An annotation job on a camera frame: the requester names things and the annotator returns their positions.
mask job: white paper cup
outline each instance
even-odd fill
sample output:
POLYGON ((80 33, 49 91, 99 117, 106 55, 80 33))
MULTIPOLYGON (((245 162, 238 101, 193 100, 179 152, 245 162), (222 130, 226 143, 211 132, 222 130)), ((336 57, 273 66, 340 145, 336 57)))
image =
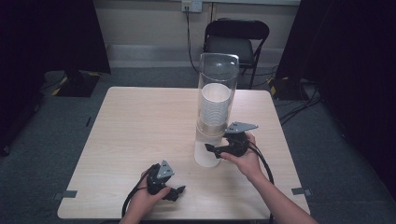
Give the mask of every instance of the white paper cup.
POLYGON ((220 83, 202 88, 201 120, 208 125, 220 125, 227 120, 231 90, 220 83))

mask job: wooden table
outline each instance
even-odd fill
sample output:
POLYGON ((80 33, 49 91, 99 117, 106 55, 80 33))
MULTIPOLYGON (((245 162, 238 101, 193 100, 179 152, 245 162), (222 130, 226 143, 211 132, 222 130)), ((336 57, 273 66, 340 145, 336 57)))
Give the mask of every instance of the wooden table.
MULTIPOLYGON (((167 160, 176 173, 167 185, 186 189, 175 203, 160 201, 146 219, 268 219, 235 165, 205 168, 194 160, 197 102, 197 89, 110 88, 67 188, 77 196, 63 198, 58 216, 121 218, 141 173, 167 160)), ((291 192, 301 184, 270 94, 237 90, 230 121, 259 125, 253 133, 276 186, 309 213, 305 196, 291 192)))

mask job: forearm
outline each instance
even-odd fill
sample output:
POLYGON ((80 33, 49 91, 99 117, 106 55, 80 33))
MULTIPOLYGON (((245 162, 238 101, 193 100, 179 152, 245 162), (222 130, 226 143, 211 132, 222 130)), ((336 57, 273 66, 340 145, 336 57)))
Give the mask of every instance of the forearm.
POLYGON ((317 223, 301 207, 292 202, 264 175, 248 179, 262 196, 277 223, 317 223))
POLYGON ((120 224, 138 224, 140 222, 140 217, 136 217, 132 213, 126 213, 121 219, 120 224))

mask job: handheld controller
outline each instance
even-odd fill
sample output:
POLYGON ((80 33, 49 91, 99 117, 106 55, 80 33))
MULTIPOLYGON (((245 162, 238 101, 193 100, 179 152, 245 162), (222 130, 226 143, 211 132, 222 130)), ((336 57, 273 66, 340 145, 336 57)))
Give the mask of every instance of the handheld controller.
MULTIPOLYGON (((167 161, 163 161, 161 165, 159 163, 153 164, 145 174, 140 178, 139 182, 132 189, 132 191, 128 194, 128 197, 125 199, 124 204, 122 206, 121 214, 124 217, 126 213, 126 209, 129 201, 134 197, 134 195, 141 189, 139 188, 140 183, 147 177, 147 190, 151 195, 157 194, 161 189, 166 187, 166 182, 174 175, 175 172, 169 166, 167 161)), ((170 192, 163 197, 164 200, 175 202, 178 198, 178 195, 183 192, 186 186, 182 186, 178 189, 171 189, 170 192)))
MULTIPOLYGON (((148 193, 151 195, 157 194, 161 189, 165 188, 165 183, 175 174, 172 168, 166 161, 160 165, 159 163, 153 165, 153 169, 148 173, 148 193)), ((171 189, 171 191, 163 198, 164 200, 175 202, 178 195, 183 192, 186 186, 178 189, 171 189)))
POLYGON ((257 125, 233 122, 225 130, 225 134, 223 136, 227 139, 229 145, 224 147, 214 147, 210 144, 205 144, 206 150, 213 152, 217 159, 221 158, 221 152, 227 152, 236 157, 241 157, 248 151, 248 146, 250 144, 245 131, 256 128, 258 128, 257 125))

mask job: black curtain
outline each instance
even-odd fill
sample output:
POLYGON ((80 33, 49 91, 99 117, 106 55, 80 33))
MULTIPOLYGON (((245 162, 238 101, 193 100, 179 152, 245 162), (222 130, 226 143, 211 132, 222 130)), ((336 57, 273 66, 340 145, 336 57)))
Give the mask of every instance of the black curtain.
POLYGON ((302 0, 276 77, 314 80, 396 199, 396 2, 302 0))
POLYGON ((0 147, 48 71, 110 74, 92 0, 4 0, 0 3, 0 147))

